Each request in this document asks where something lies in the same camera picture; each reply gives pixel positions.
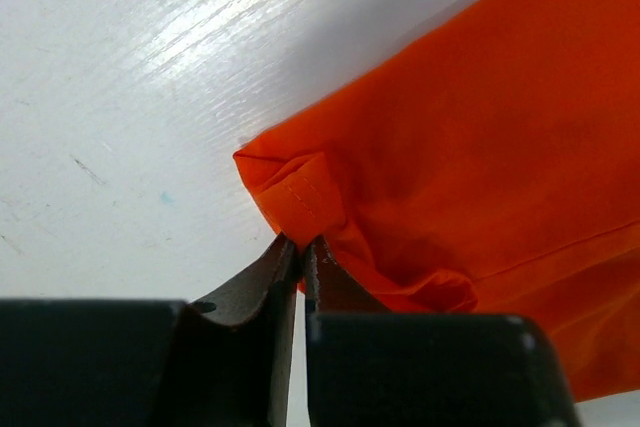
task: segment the orange cloth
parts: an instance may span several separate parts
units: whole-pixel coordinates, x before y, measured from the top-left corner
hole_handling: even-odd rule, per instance
[[[578,400],[640,388],[640,0],[481,0],[235,160],[392,309],[524,314]]]

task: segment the scratch mark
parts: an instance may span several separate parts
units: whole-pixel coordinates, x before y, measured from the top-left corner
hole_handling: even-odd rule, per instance
[[[178,103],[178,94],[176,93],[176,83],[175,81],[171,81],[171,100],[175,103]]]
[[[47,234],[49,234],[51,237],[58,239],[59,237],[54,234],[53,232],[51,232],[49,229],[47,229],[44,225],[40,224],[40,223],[36,223],[35,224],[37,228],[39,228],[40,230],[42,230],[43,232],[46,232]]]
[[[105,187],[107,185],[107,181],[101,179],[100,177],[98,177],[93,170],[91,170],[89,167],[87,167],[86,165],[84,165],[82,162],[80,162],[78,159],[76,159],[75,157],[71,156],[71,158],[73,159],[73,161],[76,163],[76,165],[78,167],[80,167],[81,170],[83,170],[89,177],[91,177],[91,180],[93,180],[96,184],[98,184],[101,187]]]
[[[534,350],[536,348],[536,339],[528,332],[522,334],[522,343],[527,350]]]
[[[112,148],[109,144],[107,144],[104,140],[102,141],[102,146],[103,146],[105,149],[107,149],[107,151],[109,151],[109,152],[113,153],[113,148]]]
[[[9,239],[8,237],[5,237],[4,235],[0,235],[0,239],[4,240],[6,242],[6,244],[11,247],[11,249],[18,255],[24,255],[24,252],[22,251],[22,249],[20,247],[18,247],[18,245],[11,239]]]
[[[509,322],[510,324],[515,324],[515,325],[524,324],[524,320],[522,319],[522,317],[518,315],[507,315],[505,318],[507,322]]]

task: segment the seam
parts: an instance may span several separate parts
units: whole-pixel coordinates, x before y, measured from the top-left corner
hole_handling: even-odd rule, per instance
[[[316,218],[316,216],[315,216],[315,214],[313,213],[313,211],[309,208],[309,206],[304,202],[304,200],[302,200],[302,199],[300,198],[300,196],[299,196],[298,194],[296,194],[296,193],[293,191],[293,189],[291,188],[291,186],[290,186],[289,184],[286,184],[286,183],[285,183],[285,184],[284,184],[284,186],[287,188],[287,190],[288,190],[289,192],[291,192],[291,194],[292,194],[296,199],[298,199],[298,201],[303,205],[303,207],[304,207],[305,209],[307,209],[307,212],[309,212],[309,213],[311,214],[311,217],[313,217],[313,220],[314,220],[314,221],[316,222],[316,224],[317,224],[317,223],[318,223],[318,219]]]
[[[302,180],[304,180],[304,181],[307,183],[307,185],[308,185],[309,187],[311,187],[311,190],[313,190],[313,191],[316,193],[316,195],[318,196],[318,199],[322,200],[322,195],[320,195],[320,192],[318,192],[318,189],[316,189],[316,188],[313,186],[313,184],[312,184],[311,182],[309,182],[309,179],[307,179],[307,178],[306,178],[304,175],[302,175],[302,174],[298,174],[298,175],[302,178]]]
[[[597,239],[599,237],[606,237],[607,235],[611,235],[611,234],[614,234],[616,232],[622,232],[624,230],[627,230],[627,229],[630,229],[632,227],[635,227],[638,224],[640,224],[640,221],[639,220],[634,220],[634,221],[632,221],[632,222],[630,222],[628,224],[625,224],[625,225],[623,225],[621,227],[616,227],[614,229],[607,230],[605,232],[600,232],[598,234],[592,235],[591,237],[587,237],[586,239],[576,240],[575,242],[571,242],[571,243],[569,243],[567,245],[563,245],[562,247],[559,247],[557,249],[551,250],[551,251],[546,252],[544,254],[538,255],[536,257],[533,257],[532,259],[528,259],[528,260],[525,260],[523,262],[519,262],[514,266],[511,266],[511,267],[509,267],[509,268],[507,268],[505,270],[501,270],[500,272],[494,272],[493,274],[488,274],[488,275],[485,275],[484,277],[476,277],[474,279],[474,282],[480,282],[480,281],[483,281],[485,279],[489,279],[491,277],[495,277],[497,275],[506,274],[506,273],[508,273],[508,272],[510,272],[510,271],[512,271],[514,269],[522,267],[523,265],[529,264],[531,262],[537,262],[537,261],[542,260],[542,259],[544,259],[546,257],[550,257],[550,256],[552,256],[554,254],[558,254],[558,253],[560,253],[560,252],[562,252],[564,250],[569,250],[569,249],[571,249],[573,247],[576,247],[576,246],[578,246],[580,244],[585,244],[587,242],[591,242],[592,240],[595,240],[595,239]]]

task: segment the white painted wood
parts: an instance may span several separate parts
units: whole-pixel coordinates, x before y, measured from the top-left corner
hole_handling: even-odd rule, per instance
[[[0,295],[210,291],[273,237],[232,152],[471,1],[0,0]]]
[[[640,391],[578,404],[585,427],[638,427]]]

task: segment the orange fabric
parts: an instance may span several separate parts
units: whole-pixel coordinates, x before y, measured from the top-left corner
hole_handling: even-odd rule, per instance
[[[577,399],[640,388],[640,0],[481,0],[235,160],[392,309],[528,315]]]

